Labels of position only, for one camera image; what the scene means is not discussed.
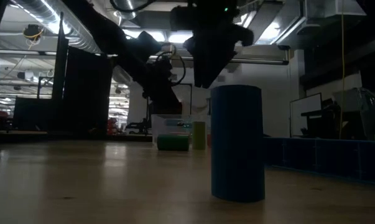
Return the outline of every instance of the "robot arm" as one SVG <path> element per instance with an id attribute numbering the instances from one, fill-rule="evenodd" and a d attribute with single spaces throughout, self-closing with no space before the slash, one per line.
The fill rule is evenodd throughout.
<path id="1" fill-rule="evenodd" d="M 90 31 L 103 53 L 118 55 L 115 57 L 115 65 L 123 68 L 143 87 L 144 96 L 149 96 L 154 102 L 157 113 L 181 113 L 182 106 L 169 81 L 171 64 L 166 61 L 146 64 L 150 55 L 161 50 L 161 45 L 151 35 L 142 32 L 138 38 L 127 40 L 117 24 L 96 12 L 86 0 L 63 2 Z"/>
<path id="2" fill-rule="evenodd" d="M 86 0 L 62 1 L 90 31 L 103 53 L 118 55 L 116 64 L 143 87 L 144 96 L 154 102 L 155 113 L 181 113 L 181 104 L 169 81 L 170 62 L 165 59 L 146 63 L 150 55 L 161 50 L 153 37 L 142 32 L 137 39 L 127 40 L 117 24 L 96 12 Z M 238 13 L 236 0 L 189 0 L 188 7 L 176 7 L 171 11 L 172 30 L 193 31 L 185 48 L 193 56 L 195 86 L 210 87 L 236 54 L 237 41 L 252 45 L 252 31 L 233 24 Z"/>

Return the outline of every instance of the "wooden table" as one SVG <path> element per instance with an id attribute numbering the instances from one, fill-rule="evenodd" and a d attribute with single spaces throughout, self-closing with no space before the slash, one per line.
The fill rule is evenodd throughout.
<path id="1" fill-rule="evenodd" d="M 0 145 L 0 223 L 375 223 L 375 186 L 266 170 L 266 199 L 211 196 L 205 151 L 150 143 Z"/>

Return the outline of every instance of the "ceiling light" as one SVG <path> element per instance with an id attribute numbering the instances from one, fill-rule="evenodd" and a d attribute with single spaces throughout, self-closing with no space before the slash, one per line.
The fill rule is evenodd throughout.
<path id="1" fill-rule="evenodd" d="M 3 100 L 0 100 L 0 103 L 2 103 L 2 104 L 9 104 L 8 102 L 6 102 L 6 101 L 3 101 Z"/>
<path id="2" fill-rule="evenodd" d="M 192 32 L 184 32 L 184 33 L 180 33 L 180 34 L 178 34 L 176 32 L 176 33 L 173 33 L 173 34 L 170 35 L 169 42 L 171 42 L 171 43 L 184 43 L 186 40 L 188 40 L 192 36 L 193 36 Z"/>
<path id="3" fill-rule="evenodd" d="M 137 38 L 140 35 L 140 33 L 143 32 L 144 30 L 127 30 L 127 29 L 124 29 L 123 31 L 126 35 L 129 36 L 128 39 L 130 39 L 130 37 Z M 165 41 L 164 33 L 159 31 L 159 30 L 146 31 L 146 32 L 148 34 L 150 34 L 158 42 Z"/>
<path id="4" fill-rule="evenodd" d="M 10 6 L 10 7 L 14 7 L 14 8 L 16 8 L 16 9 L 20 9 L 20 7 L 17 6 L 17 5 L 10 4 L 9 6 Z"/>
<path id="5" fill-rule="evenodd" d="M 110 108 L 111 111 L 114 111 L 114 112 L 120 112 L 120 113 L 127 113 L 126 110 L 124 109 L 120 109 L 120 108 Z"/>
<path id="6" fill-rule="evenodd" d="M 164 33 L 161 31 L 148 31 L 147 33 L 150 34 L 158 42 L 165 41 Z"/>
<path id="7" fill-rule="evenodd" d="M 31 78 L 31 81 L 35 82 L 35 83 L 38 83 L 39 82 L 39 78 L 37 77 L 32 77 Z"/>
<path id="8" fill-rule="evenodd" d="M 125 96 L 110 96 L 109 98 L 110 100 L 115 100 L 115 99 L 126 100 Z"/>

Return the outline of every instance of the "pipe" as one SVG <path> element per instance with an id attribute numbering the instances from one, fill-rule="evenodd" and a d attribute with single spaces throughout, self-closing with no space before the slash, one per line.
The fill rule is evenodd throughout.
<path id="1" fill-rule="evenodd" d="M 30 14 L 46 29 L 58 34 L 60 13 L 64 13 L 63 23 L 66 35 L 78 36 L 70 39 L 70 45 L 87 52 L 100 53 L 88 29 L 74 16 L 61 0 L 11 0 L 14 4 Z"/>
<path id="2" fill-rule="evenodd" d="M 0 32 L 0 36 L 23 35 L 21 32 Z"/>
<path id="3" fill-rule="evenodd" d="M 33 50 L 3 50 L 0 49 L 0 54 L 10 54 L 10 55 L 42 55 L 42 56 L 56 56 L 56 52 L 41 52 Z M 151 55 L 150 60 L 155 60 L 158 56 Z M 185 61 L 192 61 L 192 56 L 182 56 Z M 288 65 L 288 60 L 271 60 L 265 58 L 233 58 L 230 63 L 251 63 L 259 65 Z"/>
<path id="4" fill-rule="evenodd" d="M 121 9 L 134 9 L 137 7 L 133 0 L 114 0 L 114 3 Z M 136 12 L 119 12 L 122 19 L 131 20 L 136 17 Z"/>

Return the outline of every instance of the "black panel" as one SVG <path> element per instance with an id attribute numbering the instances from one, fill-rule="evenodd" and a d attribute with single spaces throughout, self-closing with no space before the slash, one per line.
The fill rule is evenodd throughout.
<path id="1" fill-rule="evenodd" d="M 16 98 L 13 128 L 21 131 L 47 131 L 51 100 Z"/>
<path id="2" fill-rule="evenodd" d="M 106 57 L 69 48 L 63 95 L 67 131 L 106 133 L 112 72 Z"/>

